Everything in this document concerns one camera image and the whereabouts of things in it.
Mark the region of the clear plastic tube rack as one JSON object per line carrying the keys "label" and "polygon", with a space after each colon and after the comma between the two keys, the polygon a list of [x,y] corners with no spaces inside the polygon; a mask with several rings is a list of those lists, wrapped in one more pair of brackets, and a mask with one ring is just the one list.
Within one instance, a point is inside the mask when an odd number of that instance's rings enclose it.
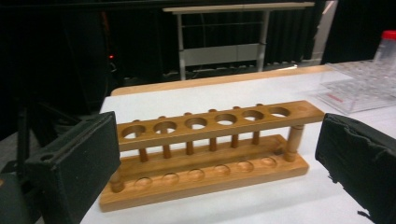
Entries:
{"label": "clear plastic tube rack", "polygon": [[328,63],[316,91],[319,100],[344,114],[396,105],[396,63]]}

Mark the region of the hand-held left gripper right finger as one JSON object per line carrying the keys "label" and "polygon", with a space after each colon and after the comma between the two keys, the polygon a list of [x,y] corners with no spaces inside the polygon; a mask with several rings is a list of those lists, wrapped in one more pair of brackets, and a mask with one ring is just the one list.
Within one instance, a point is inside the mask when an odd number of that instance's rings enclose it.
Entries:
{"label": "hand-held left gripper right finger", "polygon": [[327,113],[315,158],[374,224],[396,224],[396,139],[348,117]]}

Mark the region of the wooden test tube rack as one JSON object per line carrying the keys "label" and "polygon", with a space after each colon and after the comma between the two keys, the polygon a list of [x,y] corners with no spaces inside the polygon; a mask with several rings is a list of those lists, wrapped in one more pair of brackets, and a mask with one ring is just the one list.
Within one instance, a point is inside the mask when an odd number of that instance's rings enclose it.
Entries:
{"label": "wooden test tube rack", "polygon": [[160,203],[305,175],[304,127],[324,114],[307,101],[123,123],[129,155],[100,197],[102,211]]}

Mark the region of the wooden board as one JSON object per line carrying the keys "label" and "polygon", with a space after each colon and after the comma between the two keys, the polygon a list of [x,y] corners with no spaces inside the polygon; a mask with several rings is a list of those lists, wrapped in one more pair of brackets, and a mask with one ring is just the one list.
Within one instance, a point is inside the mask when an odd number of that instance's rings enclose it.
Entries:
{"label": "wooden board", "polygon": [[206,77],[206,78],[198,78],[198,79],[179,80],[179,81],[171,81],[164,83],[121,87],[111,92],[111,96],[120,96],[126,94],[135,94],[135,93],[152,92],[152,91],[169,91],[176,89],[218,85],[218,84],[247,81],[254,79],[288,77],[288,76],[305,75],[311,73],[322,73],[328,71],[331,71],[331,68],[329,68],[328,66],[316,65],[316,66],[308,66],[308,67],[298,67],[293,69],[245,73],[240,75],[230,75],[230,76],[222,76],[222,77]]}

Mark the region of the red-capped test tube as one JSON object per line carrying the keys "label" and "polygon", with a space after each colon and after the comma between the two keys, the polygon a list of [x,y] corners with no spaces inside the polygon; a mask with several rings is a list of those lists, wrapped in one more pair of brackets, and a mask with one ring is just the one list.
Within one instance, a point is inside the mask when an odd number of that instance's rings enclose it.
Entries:
{"label": "red-capped test tube", "polygon": [[376,63],[393,63],[396,61],[396,30],[382,32],[374,61]]}

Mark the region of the white leaning panel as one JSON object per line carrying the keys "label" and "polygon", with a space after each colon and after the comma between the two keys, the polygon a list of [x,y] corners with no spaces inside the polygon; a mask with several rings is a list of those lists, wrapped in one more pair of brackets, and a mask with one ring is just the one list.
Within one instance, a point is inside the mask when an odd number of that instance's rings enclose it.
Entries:
{"label": "white leaning panel", "polygon": [[318,31],[315,35],[315,45],[312,50],[311,61],[313,64],[320,64],[322,60],[336,8],[336,0],[325,1],[325,7],[321,12],[321,18],[318,24]]}

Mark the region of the white metal table frame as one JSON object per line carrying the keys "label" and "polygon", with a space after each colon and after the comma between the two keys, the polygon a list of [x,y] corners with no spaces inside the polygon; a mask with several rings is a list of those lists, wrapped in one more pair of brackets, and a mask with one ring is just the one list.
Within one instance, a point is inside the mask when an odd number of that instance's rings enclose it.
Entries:
{"label": "white metal table frame", "polygon": [[[256,61],[256,69],[261,72],[264,65],[266,40],[270,15],[273,11],[279,10],[300,10],[312,7],[312,2],[286,2],[286,3],[265,3],[265,4],[238,4],[225,6],[203,6],[203,7],[167,7],[163,12],[170,12],[177,17],[177,43],[178,43],[178,60],[179,75],[181,80],[186,80],[186,67],[216,64],[216,63],[233,63],[243,61]],[[183,15],[192,14],[210,14],[226,12],[249,12],[259,11],[262,14],[260,22],[261,31],[257,44],[243,44],[219,47],[204,47],[195,49],[186,49],[183,38]]]}

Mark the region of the dark curtain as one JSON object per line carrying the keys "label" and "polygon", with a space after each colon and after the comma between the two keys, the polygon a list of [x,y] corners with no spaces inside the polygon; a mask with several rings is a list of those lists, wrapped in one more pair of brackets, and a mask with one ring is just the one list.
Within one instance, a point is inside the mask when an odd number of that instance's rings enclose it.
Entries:
{"label": "dark curtain", "polygon": [[[0,0],[0,15],[22,18],[61,12],[107,13],[117,65],[124,75],[158,82],[178,67],[176,18],[169,7],[226,7],[248,4],[302,3],[307,9],[280,9],[268,24],[264,61],[301,62],[313,56],[318,42],[319,12],[325,0]],[[396,28],[396,0],[336,0],[324,56],[346,61],[373,56],[379,34]]]}

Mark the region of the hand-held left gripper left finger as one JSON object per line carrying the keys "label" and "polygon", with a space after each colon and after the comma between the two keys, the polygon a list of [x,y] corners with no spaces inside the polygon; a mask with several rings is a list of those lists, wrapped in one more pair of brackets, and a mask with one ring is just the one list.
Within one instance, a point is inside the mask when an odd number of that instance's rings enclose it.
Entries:
{"label": "hand-held left gripper left finger", "polygon": [[82,121],[26,161],[46,224],[79,224],[120,166],[116,116]]}

